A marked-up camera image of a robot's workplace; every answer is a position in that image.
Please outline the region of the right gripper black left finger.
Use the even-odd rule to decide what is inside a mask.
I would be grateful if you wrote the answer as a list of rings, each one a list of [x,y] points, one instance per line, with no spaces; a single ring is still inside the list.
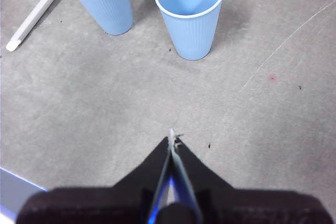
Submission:
[[[145,223],[166,160],[168,138],[112,187],[60,187],[35,193],[17,223]]]

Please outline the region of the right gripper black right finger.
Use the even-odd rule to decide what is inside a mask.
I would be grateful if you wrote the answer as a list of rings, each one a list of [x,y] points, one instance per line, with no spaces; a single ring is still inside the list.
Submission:
[[[176,142],[204,223],[333,223],[321,201],[290,190],[235,188]]]

